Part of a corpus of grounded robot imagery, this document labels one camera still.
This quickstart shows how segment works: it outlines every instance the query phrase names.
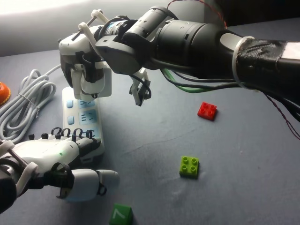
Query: thin red wire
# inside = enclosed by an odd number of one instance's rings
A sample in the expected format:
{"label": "thin red wire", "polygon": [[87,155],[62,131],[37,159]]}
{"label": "thin red wire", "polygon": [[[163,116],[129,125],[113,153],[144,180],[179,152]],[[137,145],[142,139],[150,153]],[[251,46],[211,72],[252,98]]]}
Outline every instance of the thin red wire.
{"label": "thin red wire", "polygon": [[287,126],[289,127],[291,133],[300,140],[300,135],[298,134],[298,132],[295,130],[295,128],[292,126],[292,124],[287,120],[286,116],[283,114],[283,112],[281,111],[281,109],[277,106],[277,104],[268,96],[264,93],[264,95],[267,97],[267,99],[269,101],[271,101],[273,103],[273,105],[278,109],[278,111],[281,113],[283,119],[285,119]]}
{"label": "thin red wire", "polygon": [[[170,4],[175,1],[183,1],[183,0],[173,0],[173,1],[169,2],[167,8],[169,8]],[[206,3],[202,0],[195,0],[195,1],[201,2],[204,5],[208,6],[211,9],[211,11],[213,11],[215,14],[217,14],[219,16],[219,18],[221,19],[221,21],[224,22],[224,27],[227,29],[226,21],[224,20],[223,16],[214,7],[212,7],[211,5],[209,5],[208,3]]]}

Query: table surface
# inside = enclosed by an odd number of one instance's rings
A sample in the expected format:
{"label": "table surface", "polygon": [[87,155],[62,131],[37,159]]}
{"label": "table surface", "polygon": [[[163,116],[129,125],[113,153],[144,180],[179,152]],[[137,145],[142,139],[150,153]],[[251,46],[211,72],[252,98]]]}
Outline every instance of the table surface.
{"label": "table surface", "polygon": [[[241,35],[297,40],[300,19],[232,27]],[[60,62],[48,51],[0,58],[0,81],[17,95],[22,78]],[[242,88],[185,93],[149,71],[152,98],[142,107],[128,94],[131,79],[112,76],[112,95],[100,100],[105,154],[99,169],[120,175],[115,193],[90,202],[56,199],[59,189],[29,190],[0,216],[6,225],[106,225],[114,203],[131,206],[134,225],[281,225],[300,221],[300,149],[280,113],[259,92]],[[62,127],[62,72],[53,100],[34,120],[39,136]],[[202,101],[217,105],[214,122],[201,119]],[[300,124],[280,105],[287,118]],[[179,176],[182,155],[200,159],[197,180]]]}

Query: power strip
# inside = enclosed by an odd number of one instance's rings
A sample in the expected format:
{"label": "power strip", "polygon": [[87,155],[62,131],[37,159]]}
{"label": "power strip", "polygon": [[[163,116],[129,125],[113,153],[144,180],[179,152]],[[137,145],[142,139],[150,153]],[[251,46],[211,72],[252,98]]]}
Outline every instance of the power strip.
{"label": "power strip", "polygon": [[82,163],[90,163],[93,158],[104,153],[104,141],[99,110],[99,98],[91,102],[77,100],[71,87],[62,90],[62,114],[63,127],[71,130],[71,135],[76,128],[83,131],[86,136],[87,130],[92,130],[93,138],[100,138],[101,145],[98,149],[80,158]]}

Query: green cube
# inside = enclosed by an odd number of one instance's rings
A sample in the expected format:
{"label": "green cube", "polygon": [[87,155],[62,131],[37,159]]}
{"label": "green cube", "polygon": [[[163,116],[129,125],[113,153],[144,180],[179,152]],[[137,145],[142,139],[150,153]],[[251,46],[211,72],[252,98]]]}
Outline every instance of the green cube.
{"label": "green cube", "polygon": [[181,156],[179,174],[181,176],[187,176],[197,178],[198,176],[199,159],[195,157]]}
{"label": "green cube", "polygon": [[110,225],[131,225],[133,219],[131,207],[115,204],[113,207]]}

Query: power outlet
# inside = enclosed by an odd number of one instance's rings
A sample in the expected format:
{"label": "power outlet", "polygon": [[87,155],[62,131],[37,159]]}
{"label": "power outlet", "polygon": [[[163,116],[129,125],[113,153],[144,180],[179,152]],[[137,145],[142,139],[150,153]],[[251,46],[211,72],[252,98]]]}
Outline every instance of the power outlet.
{"label": "power outlet", "polygon": [[82,136],[85,137],[86,136],[86,132],[87,130],[91,130],[93,133],[93,137],[94,138],[99,138],[99,132],[98,132],[98,128],[97,127],[91,127],[89,129],[82,129]]}
{"label": "power outlet", "polygon": [[95,101],[85,102],[82,100],[78,100],[78,105],[80,109],[92,107],[95,105]]}
{"label": "power outlet", "polygon": [[86,125],[97,122],[96,110],[91,109],[79,112],[79,125]]}

